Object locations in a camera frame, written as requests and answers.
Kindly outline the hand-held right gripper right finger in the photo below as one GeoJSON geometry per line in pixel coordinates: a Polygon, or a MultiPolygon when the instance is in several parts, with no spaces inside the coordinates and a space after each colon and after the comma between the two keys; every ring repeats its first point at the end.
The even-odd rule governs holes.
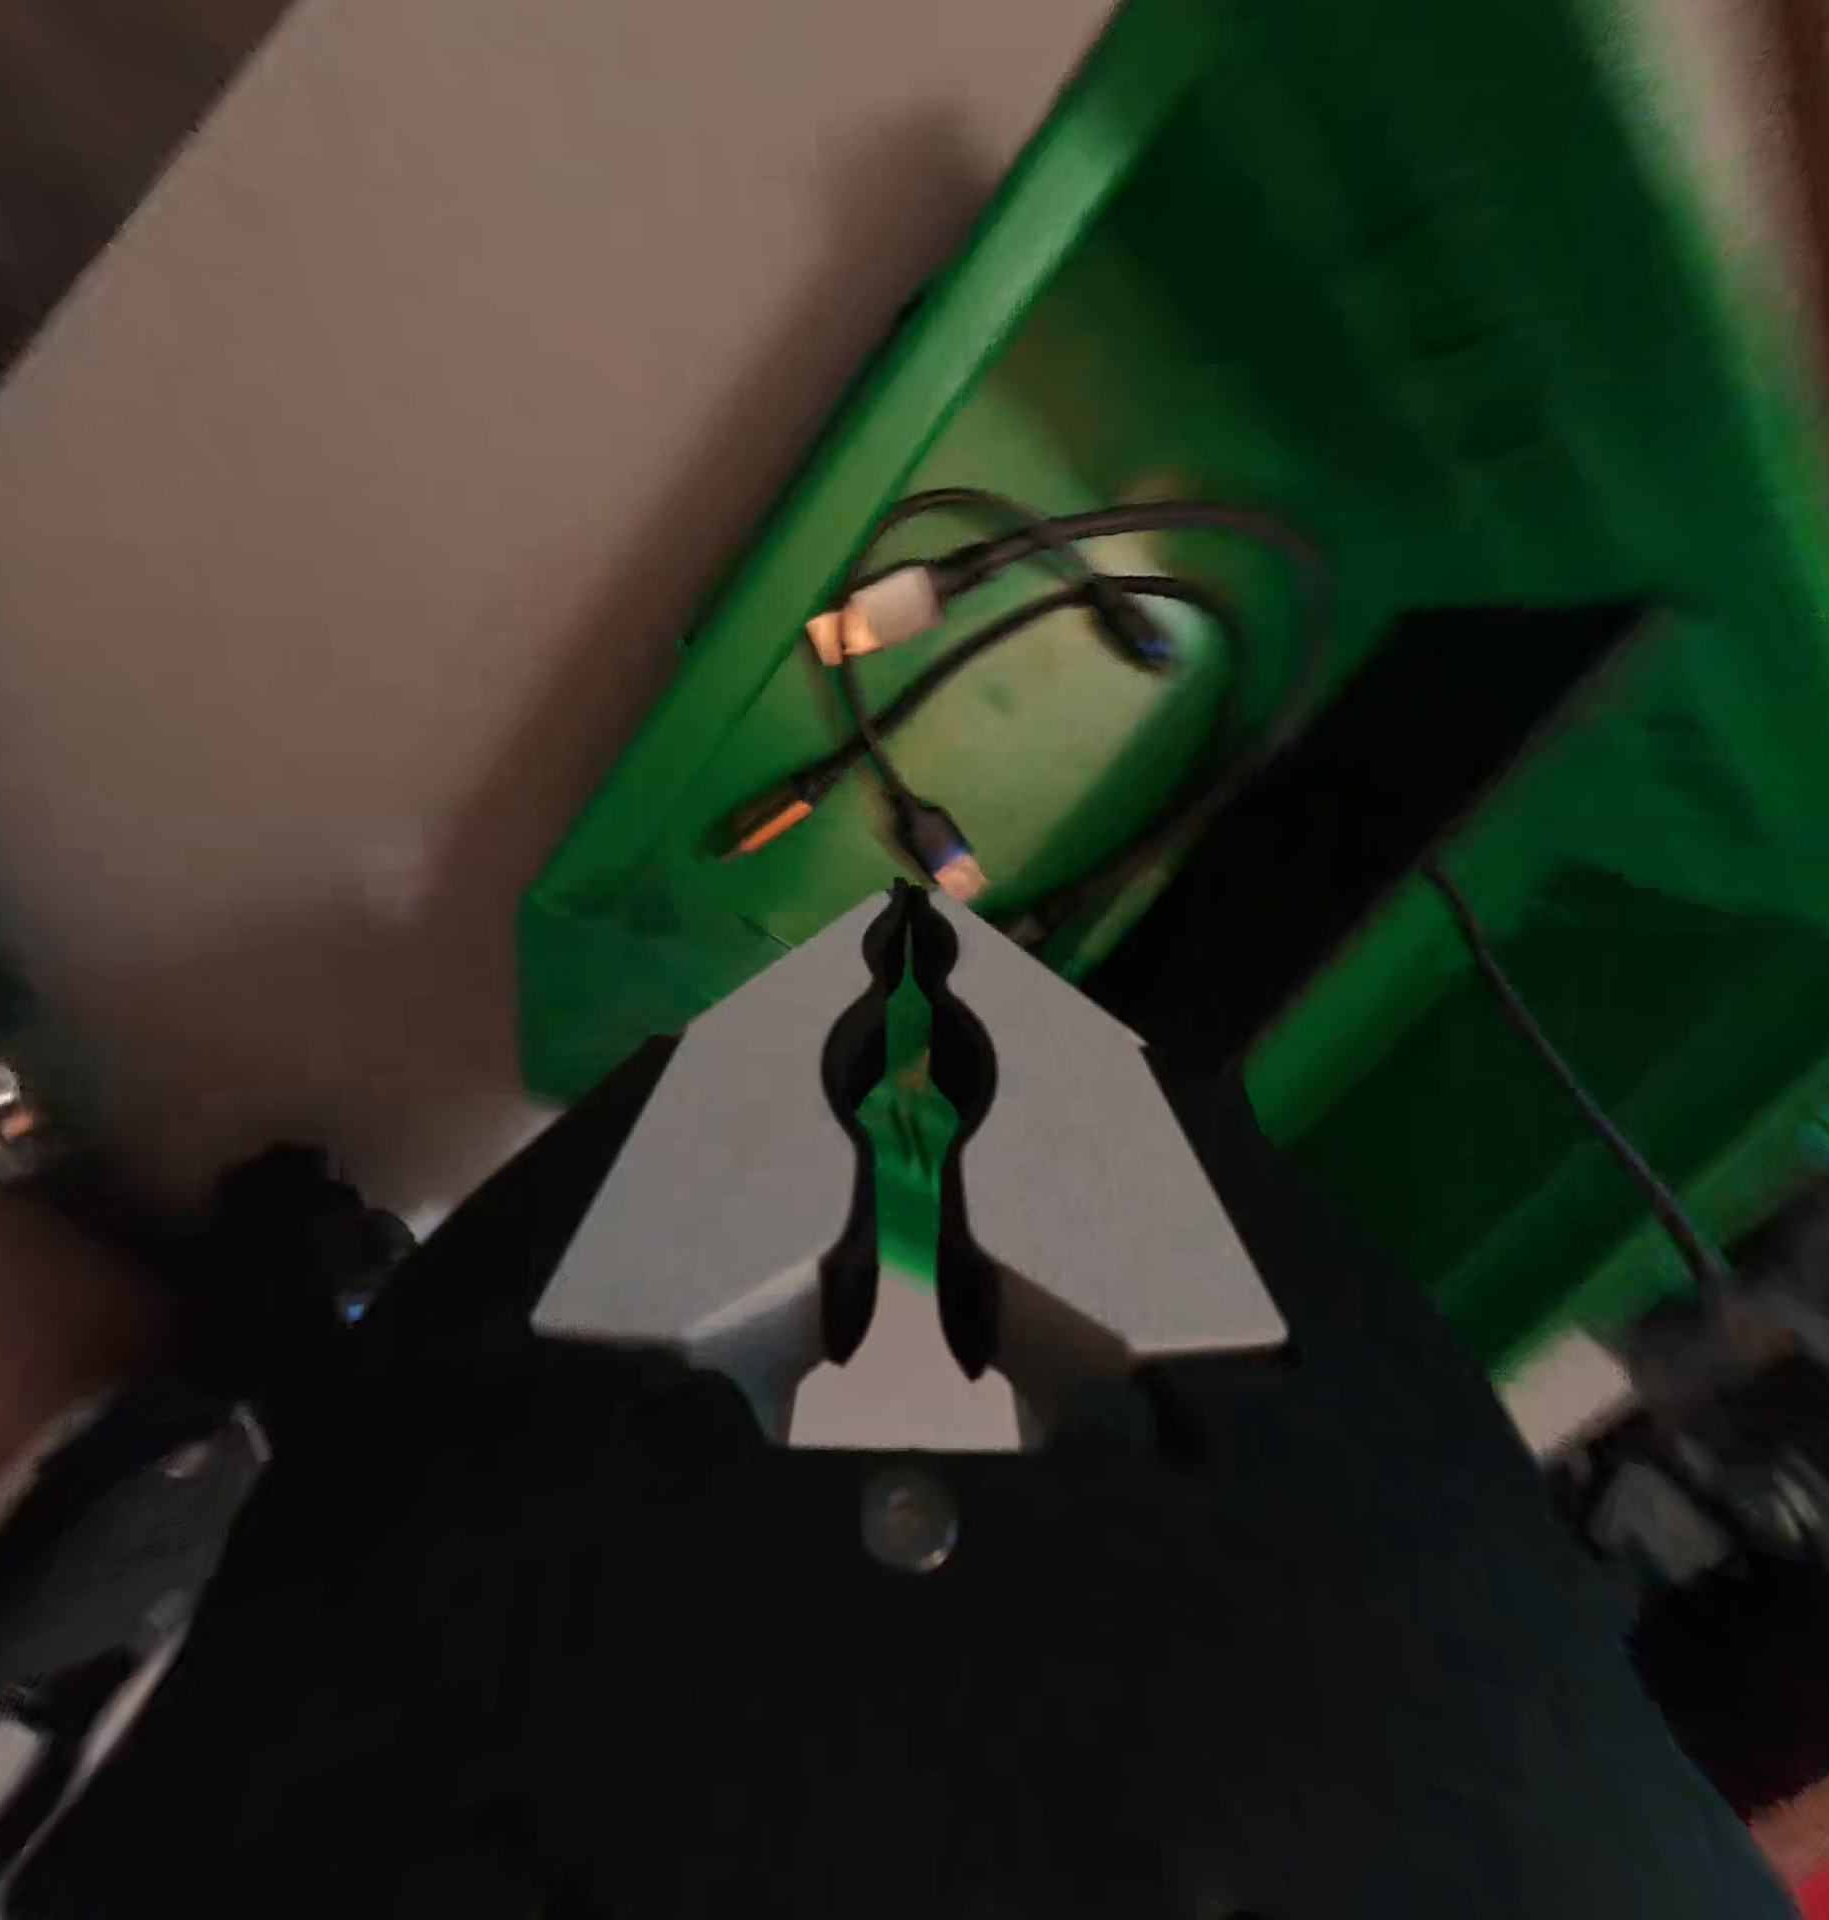
{"type": "Polygon", "coordinates": [[[1084,1395],[1188,1363],[1271,1365],[1290,1328],[1138,1033],[946,893],[914,900],[927,1069],[954,1111],[934,1292],[1019,1446],[1084,1395]]]}

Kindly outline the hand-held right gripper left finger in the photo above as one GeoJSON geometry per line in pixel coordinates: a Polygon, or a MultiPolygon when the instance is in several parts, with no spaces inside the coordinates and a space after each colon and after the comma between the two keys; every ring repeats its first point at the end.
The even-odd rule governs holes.
{"type": "Polygon", "coordinates": [[[801,1384],[878,1307],[886,1081],[918,893],[895,885],[696,1018],[603,1176],[532,1325],[677,1354],[787,1445],[801,1384]]]}

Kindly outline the black cable blue plugs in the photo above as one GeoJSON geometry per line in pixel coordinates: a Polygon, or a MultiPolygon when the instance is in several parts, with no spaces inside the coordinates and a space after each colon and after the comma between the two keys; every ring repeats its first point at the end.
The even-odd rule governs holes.
{"type": "MultiPolygon", "coordinates": [[[[1018,541],[1019,559],[1046,566],[1074,607],[1088,616],[1105,649],[1125,665],[1166,675],[1174,645],[1141,602],[1110,574],[1084,559],[1075,541],[1038,510],[979,488],[937,488],[904,498],[878,523],[878,536],[914,519],[956,512],[986,528],[992,543],[1018,541]]],[[[851,578],[837,604],[806,624],[806,644],[835,680],[846,713],[862,739],[890,806],[894,842],[923,877],[958,904],[988,889],[972,844],[940,806],[919,797],[895,767],[869,708],[863,705],[858,662],[937,631],[954,602],[974,594],[1007,563],[1001,559],[933,559],[903,563],[878,578],[851,578]]]]}

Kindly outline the green plastic bin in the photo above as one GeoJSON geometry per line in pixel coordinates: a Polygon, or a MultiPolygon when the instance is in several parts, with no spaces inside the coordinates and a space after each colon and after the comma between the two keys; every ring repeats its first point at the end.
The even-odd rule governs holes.
{"type": "MultiPolygon", "coordinates": [[[[1661,604],[1424,859],[1697,1222],[1772,1213],[1829,1105],[1829,451],[1636,74],[1612,4],[1126,4],[524,898],[527,1089],[589,1090],[903,872],[869,781],[709,851],[840,739],[801,624],[894,504],[1209,498],[1331,568],[1312,725],[1402,614],[1661,604]]],[[[1058,616],[909,723],[997,920],[1212,778],[1299,651],[1257,547],[1090,547],[1214,591],[1239,649],[1170,608],[1149,678],[1058,616]]],[[[1234,1069],[1495,1369],[1688,1291],[1416,877],[1234,1069]]]]}

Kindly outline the grey desk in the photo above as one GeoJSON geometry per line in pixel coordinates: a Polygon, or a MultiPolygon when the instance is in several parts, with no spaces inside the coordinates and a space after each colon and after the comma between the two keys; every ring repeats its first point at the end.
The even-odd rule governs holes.
{"type": "Polygon", "coordinates": [[[141,1174],[532,1129],[515,906],[1110,4],[298,4],[0,397],[0,936],[141,1174]]]}

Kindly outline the black divider in bin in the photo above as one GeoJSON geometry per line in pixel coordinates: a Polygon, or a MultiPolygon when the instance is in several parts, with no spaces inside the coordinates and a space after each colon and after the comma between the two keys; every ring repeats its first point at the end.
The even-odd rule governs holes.
{"type": "Polygon", "coordinates": [[[1402,614],[1082,992],[1166,1059],[1242,1066],[1661,614],[1649,599],[1402,614]]]}

